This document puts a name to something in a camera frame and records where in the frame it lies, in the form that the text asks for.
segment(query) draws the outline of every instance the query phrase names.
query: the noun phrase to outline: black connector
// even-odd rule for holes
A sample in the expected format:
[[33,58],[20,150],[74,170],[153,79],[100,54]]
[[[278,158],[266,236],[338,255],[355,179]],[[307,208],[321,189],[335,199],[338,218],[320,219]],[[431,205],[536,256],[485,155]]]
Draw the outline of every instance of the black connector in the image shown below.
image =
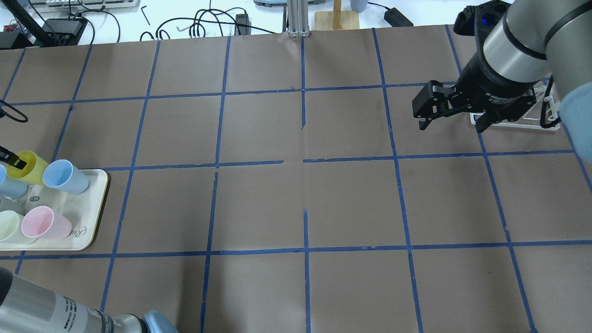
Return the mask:
[[384,13],[384,20],[388,22],[392,27],[412,27],[413,22],[409,21],[405,15],[403,15],[396,8],[391,8]]
[[[236,20],[236,23],[238,23],[238,24],[251,25],[251,22],[249,21],[248,14],[236,14],[235,20]],[[240,25],[234,25],[234,35],[235,36],[250,35],[250,34],[251,34],[251,27],[243,27]]]

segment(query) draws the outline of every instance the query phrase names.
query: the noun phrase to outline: label on robot arm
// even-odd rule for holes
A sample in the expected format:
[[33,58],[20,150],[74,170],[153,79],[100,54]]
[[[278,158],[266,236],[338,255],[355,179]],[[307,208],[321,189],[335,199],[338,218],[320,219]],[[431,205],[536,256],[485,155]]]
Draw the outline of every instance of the label on robot arm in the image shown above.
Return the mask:
[[56,293],[56,305],[49,319],[49,332],[84,333],[88,308]]

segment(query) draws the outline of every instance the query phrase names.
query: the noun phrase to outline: yellow cup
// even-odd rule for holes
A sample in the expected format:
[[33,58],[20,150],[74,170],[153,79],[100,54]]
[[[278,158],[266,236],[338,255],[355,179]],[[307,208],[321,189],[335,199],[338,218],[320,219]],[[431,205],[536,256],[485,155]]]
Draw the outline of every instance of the yellow cup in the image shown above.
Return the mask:
[[8,176],[29,184],[44,185],[43,172],[49,164],[32,151],[22,151],[17,156],[25,161],[27,165],[22,170],[9,165],[6,169]]

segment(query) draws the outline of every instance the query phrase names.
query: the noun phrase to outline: metal bracket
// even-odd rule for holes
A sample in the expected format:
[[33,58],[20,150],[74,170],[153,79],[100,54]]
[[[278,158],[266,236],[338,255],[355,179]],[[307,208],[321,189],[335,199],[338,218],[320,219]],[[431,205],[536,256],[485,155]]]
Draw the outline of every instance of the metal bracket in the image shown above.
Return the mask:
[[310,36],[308,0],[288,0],[288,21],[290,37]]

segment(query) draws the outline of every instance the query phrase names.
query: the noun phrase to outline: wooden post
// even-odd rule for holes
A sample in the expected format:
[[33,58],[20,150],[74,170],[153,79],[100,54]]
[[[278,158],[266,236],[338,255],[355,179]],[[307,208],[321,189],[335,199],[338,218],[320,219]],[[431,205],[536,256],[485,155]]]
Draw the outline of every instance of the wooden post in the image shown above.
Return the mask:
[[333,29],[338,30],[341,25],[341,0],[333,0]]

